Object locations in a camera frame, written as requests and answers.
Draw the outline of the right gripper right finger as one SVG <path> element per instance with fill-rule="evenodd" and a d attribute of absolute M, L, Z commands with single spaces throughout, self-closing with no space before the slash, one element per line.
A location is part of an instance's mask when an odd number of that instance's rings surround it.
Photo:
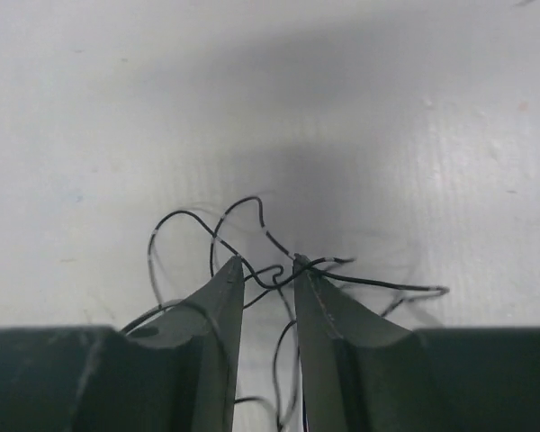
<path fill-rule="evenodd" d="M 309 264 L 293 264 L 309 430 L 540 431 L 540 327 L 409 330 Z"/>

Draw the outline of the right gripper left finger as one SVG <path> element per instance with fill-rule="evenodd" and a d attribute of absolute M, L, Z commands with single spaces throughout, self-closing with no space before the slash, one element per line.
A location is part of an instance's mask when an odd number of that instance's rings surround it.
<path fill-rule="evenodd" d="M 133 330 L 0 328 L 0 431 L 229 431 L 244 275 L 230 259 Z"/>

